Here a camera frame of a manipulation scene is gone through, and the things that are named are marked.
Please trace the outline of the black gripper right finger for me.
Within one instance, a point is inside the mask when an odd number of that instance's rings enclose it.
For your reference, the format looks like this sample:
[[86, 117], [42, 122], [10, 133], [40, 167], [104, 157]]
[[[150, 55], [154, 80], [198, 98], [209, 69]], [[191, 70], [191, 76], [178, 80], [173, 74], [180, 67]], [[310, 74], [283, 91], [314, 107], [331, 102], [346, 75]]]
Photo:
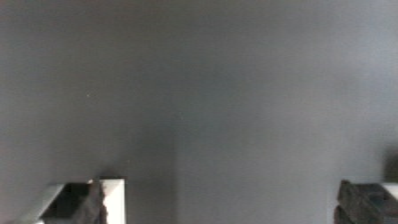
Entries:
[[335, 224], [398, 224], [398, 183], [342, 181]]

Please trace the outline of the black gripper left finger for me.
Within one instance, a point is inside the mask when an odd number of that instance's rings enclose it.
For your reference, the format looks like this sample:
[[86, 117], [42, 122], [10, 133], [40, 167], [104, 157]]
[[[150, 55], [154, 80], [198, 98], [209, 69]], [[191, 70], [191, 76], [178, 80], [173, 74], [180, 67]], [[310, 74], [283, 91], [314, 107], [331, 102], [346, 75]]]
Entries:
[[127, 224], [127, 180], [54, 184], [17, 224]]

